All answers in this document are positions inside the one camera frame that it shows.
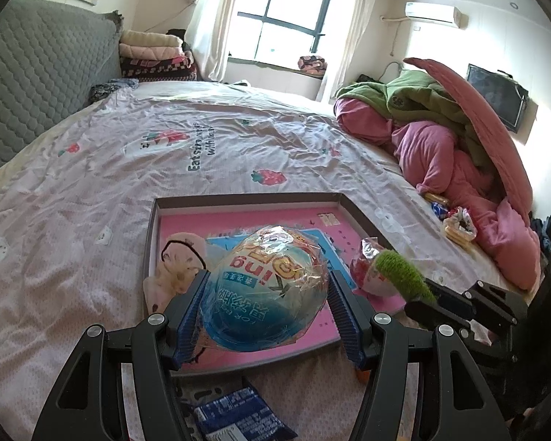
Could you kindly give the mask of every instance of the metal screw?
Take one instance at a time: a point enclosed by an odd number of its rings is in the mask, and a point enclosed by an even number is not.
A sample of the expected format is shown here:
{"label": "metal screw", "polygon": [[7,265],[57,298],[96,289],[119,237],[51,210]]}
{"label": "metal screw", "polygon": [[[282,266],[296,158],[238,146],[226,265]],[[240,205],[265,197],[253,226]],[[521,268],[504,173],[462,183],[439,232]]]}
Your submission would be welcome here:
{"label": "metal screw", "polygon": [[92,325],[90,328],[88,328],[86,333],[90,338],[94,338],[102,333],[102,327],[100,325]]}
{"label": "metal screw", "polygon": [[375,315],[374,320],[380,325],[388,325],[392,321],[392,317],[387,313],[378,313]]}
{"label": "metal screw", "polygon": [[165,317],[160,313],[154,313],[147,321],[150,325],[161,325],[165,321]]}
{"label": "metal screw", "polygon": [[454,334],[454,331],[449,325],[441,325],[439,326],[439,333],[444,336],[451,336]]}

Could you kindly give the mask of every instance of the blue packaging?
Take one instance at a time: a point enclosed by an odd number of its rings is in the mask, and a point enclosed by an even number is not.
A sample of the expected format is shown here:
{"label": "blue packaging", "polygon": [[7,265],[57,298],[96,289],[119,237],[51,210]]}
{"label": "blue packaging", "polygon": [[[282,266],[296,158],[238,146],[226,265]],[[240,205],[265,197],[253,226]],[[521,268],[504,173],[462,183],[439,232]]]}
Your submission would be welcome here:
{"label": "blue packaging", "polygon": [[199,406],[194,414],[207,441],[287,441],[298,436],[253,386]]}
{"label": "blue packaging", "polygon": [[444,205],[439,204],[438,202],[431,202],[431,207],[432,211],[439,218],[439,220],[444,221],[447,218],[449,209],[447,209]]}

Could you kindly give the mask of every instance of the snack bag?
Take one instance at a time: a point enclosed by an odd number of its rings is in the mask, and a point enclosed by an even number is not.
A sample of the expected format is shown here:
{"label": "snack bag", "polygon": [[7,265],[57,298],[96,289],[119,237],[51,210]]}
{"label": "snack bag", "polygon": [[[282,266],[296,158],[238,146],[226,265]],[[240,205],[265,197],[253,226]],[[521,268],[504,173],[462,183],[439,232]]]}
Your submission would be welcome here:
{"label": "snack bag", "polygon": [[327,290],[318,243],[298,230],[269,226],[239,243],[212,272],[200,319],[218,347],[265,350],[304,334]]}
{"label": "snack bag", "polygon": [[449,240],[466,250],[471,247],[471,242],[478,235],[469,212],[463,207],[456,207],[449,212],[443,221],[443,231]]}
{"label": "snack bag", "polygon": [[382,250],[376,237],[363,239],[360,252],[351,260],[350,272],[361,290],[378,297],[392,297],[398,290],[375,268],[375,259]]}

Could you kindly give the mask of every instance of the gray quilted headboard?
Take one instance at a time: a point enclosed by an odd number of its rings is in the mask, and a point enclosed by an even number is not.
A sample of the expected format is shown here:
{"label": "gray quilted headboard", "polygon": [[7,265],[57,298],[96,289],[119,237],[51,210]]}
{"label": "gray quilted headboard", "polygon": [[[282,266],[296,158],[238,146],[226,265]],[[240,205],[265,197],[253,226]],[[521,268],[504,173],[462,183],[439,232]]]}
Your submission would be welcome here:
{"label": "gray quilted headboard", "polygon": [[0,14],[0,166],[120,78],[122,16],[44,0]]}

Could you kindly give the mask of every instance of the folded blanket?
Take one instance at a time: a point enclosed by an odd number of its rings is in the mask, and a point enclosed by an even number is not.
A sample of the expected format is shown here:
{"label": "folded blanket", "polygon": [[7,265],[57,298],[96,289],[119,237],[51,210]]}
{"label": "folded blanket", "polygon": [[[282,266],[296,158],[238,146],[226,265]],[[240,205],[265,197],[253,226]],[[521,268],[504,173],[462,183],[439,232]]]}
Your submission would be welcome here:
{"label": "folded blanket", "polygon": [[425,72],[403,72],[387,85],[356,83],[339,89],[336,96],[359,99],[382,117],[393,119],[399,125],[425,120],[451,129],[463,142],[478,168],[494,171],[494,165],[479,142],[469,118],[449,93]]}
{"label": "folded blanket", "polygon": [[183,56],[184,51],[180,46],[130,46],[128,44],[119,44],[120,55],[133,60],[151,60],[163,61]]}
{"label": "folded blanket", "polygon": [[131,30],[123,31],[120,42],[129,46],[144,46],[153,48],[156,46],[181,47],[183,41],[174,35],[161,35],[160,33],[142,33]]}
{"label": "folded blanket", "polygon": [[137,78],[140,82],[195,81],[197,68],[192,64],[191,54],[163,61],[120,59],[124,78]]}
{"label": "folded blanket", "polygon": [[309,75],[323,76],[327,70],[327,62],[324,58],[312,54],[310,56],[301,56],[298,60],[298,68],[303,73]]}

